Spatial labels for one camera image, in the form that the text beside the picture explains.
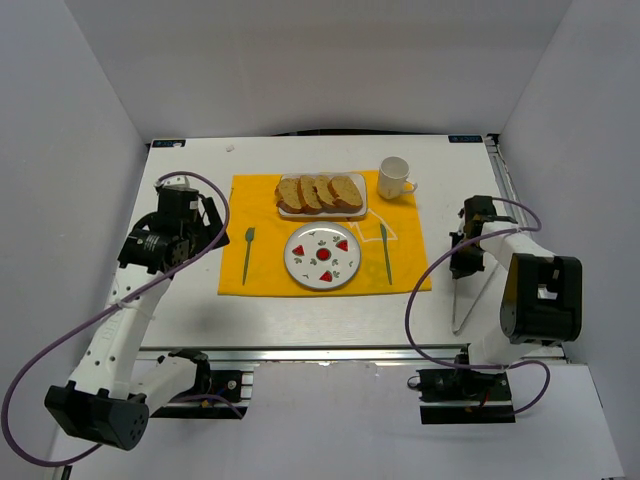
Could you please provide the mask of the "white rectangular bread tray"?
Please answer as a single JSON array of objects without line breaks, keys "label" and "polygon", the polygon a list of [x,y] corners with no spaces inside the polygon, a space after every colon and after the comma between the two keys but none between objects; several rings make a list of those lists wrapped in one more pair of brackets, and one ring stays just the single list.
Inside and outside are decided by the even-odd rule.
[{"label": "white rectangular bread tray", "polygon": [[287,218],[350,218],[367,213],[367,185],[360,173],[282,175],[275,204]]}]

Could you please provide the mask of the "teal plastic fork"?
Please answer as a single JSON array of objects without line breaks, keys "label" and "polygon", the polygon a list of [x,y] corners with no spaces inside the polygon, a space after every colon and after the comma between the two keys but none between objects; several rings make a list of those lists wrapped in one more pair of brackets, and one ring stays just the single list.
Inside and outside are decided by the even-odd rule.
[{"label": "teal plastic fork", "polygon": [[251,247],[252,247],[252,242],[254,240],[254,237],[255,237],[255,228],[249,227],[245,232],[246,249],[245,249],[243,272],[242,272],[242,285],[245,285],[247,280],[249,264],[250,264]]}]

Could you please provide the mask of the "bread slice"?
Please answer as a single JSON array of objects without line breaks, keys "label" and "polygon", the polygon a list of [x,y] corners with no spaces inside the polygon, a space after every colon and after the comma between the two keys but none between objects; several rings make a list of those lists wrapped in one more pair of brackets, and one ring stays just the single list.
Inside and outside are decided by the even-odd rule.
[{"label": "bread slice", "polygon": [[315,178],[302,175],[298,180],[298,194],[305,214],[318,214],[323,211],[323,206],[319,200],[315,189]]},{"label": "bread slice", "polygon": [[331,193],[336,197],[340,209],[358,210],[364,202],[354,181],[348,176],[334,176],[329,183]]},{"label": "bread slice", "polygon": [[314,178],[314,190],[318,197],[322,208],[325,211],[335,212],[338,210],[336,197],[329,189],[330,179],[324,175],[318,175]]},{"label": "bread slice", "polygon": [[276,205],[287,213],[299,214],[303,211],[298,184],[297,178],[283,178],[276,186]]}]

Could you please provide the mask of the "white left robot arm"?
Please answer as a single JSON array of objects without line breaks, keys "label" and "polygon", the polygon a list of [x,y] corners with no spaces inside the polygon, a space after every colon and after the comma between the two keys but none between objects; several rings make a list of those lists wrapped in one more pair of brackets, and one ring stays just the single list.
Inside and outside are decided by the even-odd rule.
[{"label": "white left robot arm", "polygon": [[121,450],[141,440],[149,418],[182,396],[212,388],[205,353],[177,349],[156,370],[134,380],[142,340],[173,269],[197,257],[221,229],[212,198],[188,186],[160,187],[155,211],[136,222],[118,256],[109,307],[64,387],[52,386],[45,406],[70,436]]}]

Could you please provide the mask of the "teal plastic knife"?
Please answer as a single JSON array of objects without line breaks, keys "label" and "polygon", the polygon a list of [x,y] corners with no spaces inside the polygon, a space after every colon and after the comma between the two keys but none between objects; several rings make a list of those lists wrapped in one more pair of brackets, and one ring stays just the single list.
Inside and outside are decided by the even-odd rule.
[{"label": "teal plastic knife", "polygon": [[391,262],[390,262],[389,249],[388,249],[388,230],[385,227],[384,223],[382,222],[380,223],[379,226],[380,226],[380,234],[381,234],[382,245],[383,245],[387,280],[389,285],[393,285],[392,269],[391,269]]}]

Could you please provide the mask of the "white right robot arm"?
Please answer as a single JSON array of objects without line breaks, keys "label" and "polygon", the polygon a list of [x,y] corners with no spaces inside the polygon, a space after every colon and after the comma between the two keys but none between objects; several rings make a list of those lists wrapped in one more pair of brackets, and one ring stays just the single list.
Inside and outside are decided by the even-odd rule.
[{"label": "white right robot arm", "polygon": [[485,258],[506,271],[499,319],[472,341],[463,366],[497,372],[539,347],[575,341],[582,329],[583,267],[579,259],[540,246],[530,234],[541,229],[522,226],[498,212],[498,197],[475,195],[464,201],[460,226],[450,233],[452,280],[485,270]]}]

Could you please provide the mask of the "left blue table label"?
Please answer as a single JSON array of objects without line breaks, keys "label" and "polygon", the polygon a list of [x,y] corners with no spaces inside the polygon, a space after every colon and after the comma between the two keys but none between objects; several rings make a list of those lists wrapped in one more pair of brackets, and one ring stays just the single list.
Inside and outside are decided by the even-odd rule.
[{"label": "left blue table label", "polygon": [[156,139],[151,143],[154,149],[159,148],[183,148],[186,145],[185,139]]}]

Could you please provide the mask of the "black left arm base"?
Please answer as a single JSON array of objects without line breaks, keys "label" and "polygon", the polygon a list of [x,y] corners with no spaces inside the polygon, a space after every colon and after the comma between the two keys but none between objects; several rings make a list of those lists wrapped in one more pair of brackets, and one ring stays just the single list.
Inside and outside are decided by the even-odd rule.
[{"label": "black left arm base", "polygon": [[206,397],[170,403],[152,417],[186,420],[240,420],[248,410],[252,396],[253,372],[250,370],[213,370]]}]

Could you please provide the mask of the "white ceramic mug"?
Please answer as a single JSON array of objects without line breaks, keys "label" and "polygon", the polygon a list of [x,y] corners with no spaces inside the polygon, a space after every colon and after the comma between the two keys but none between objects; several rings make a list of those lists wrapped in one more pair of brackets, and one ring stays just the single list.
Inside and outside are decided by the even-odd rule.
[{"label": "white ceramic mug", "polygon": [[418,184],[409,180],[409,164],[400,157],[385,158],[378,170],[377,193],[385,200],[413,194]]}]

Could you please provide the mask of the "leftmost bread slice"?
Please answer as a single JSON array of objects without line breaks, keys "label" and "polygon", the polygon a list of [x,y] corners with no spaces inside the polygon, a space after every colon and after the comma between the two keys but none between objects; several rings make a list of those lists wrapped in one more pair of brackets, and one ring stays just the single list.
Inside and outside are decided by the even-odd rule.
[{"label": "leftmost bread slice", "polygon": [[303,211],[298,184],[297,178],[283,178],[276,186],[276,205],[287,213],[299,214]]}]

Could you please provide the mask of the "yellow cloth placemat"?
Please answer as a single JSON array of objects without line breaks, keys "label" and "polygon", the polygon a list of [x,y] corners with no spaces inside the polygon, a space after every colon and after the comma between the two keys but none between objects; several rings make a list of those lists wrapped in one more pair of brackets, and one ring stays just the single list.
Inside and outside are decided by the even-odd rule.
[{"label": "yellow cloth placemat", "polygon": [[[355,222],[340,221],[358,239],[362,263],[355,278],[346,286],[329,291],[329,296],[382,295],[410,292],[428,267],[421,223],[412,194],[386,201],[377,194],[378,173],[362,173],[367,185],[367,215]],[[257,297],[309,297],[315,293],[288,274],[284,247],[291,234],[304,221],[285,219],[275,204],[276,175],[236,175],[230,195],[230,244],[223,248],[220,295]],[[388,249],[393,285],[386,275],[380,223],[388,230]],[[242,272],[245,232],[255,228],[245,285]]]}]

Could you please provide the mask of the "metal tongs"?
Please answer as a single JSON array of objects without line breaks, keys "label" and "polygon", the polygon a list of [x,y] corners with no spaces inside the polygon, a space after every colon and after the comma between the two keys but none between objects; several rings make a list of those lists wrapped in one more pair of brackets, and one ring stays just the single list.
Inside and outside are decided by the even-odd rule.
[{"label": "metal tongs", "polygon": [[453,281],[451,332],[454,336],[462,333],[475,307],[488,292],[498,269],[499,264],[495,260],[488,260],[483,271]]}]

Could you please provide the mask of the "rightmost bread slice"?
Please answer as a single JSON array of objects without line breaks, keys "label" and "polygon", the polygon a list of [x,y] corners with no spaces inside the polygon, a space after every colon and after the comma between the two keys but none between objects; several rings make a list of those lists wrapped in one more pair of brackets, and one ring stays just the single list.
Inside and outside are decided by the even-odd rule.
[{"label": "rightmost bread slice", "polygon": [[329,183],[331,193],[336,197],[340,209],[358,210],[364,202],[354,181],[348,176],[334,176]]}]

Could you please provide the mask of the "watermelon pattern round plate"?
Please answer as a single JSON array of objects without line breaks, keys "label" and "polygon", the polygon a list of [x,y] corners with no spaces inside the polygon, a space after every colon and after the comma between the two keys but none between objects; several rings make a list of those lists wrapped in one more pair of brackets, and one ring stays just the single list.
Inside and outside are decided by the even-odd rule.
[{"label": "watermelon pattern round plate", "polygon": [[289,276],[314,291],[344,287],[355,278],[361,261],[361,247],[354,234],[334,222],[305,224],[291,234],[284,247]]}]

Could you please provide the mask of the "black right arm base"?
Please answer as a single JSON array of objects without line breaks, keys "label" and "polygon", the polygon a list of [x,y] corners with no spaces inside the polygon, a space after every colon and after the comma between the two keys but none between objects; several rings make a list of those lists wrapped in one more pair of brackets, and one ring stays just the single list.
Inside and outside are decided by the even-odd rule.
[{"label": "black right arm base", "polygon": [[422,425],[481,425],[515,422],[504,373],[462,369],[418,370],[407,387],[419,394]]}]

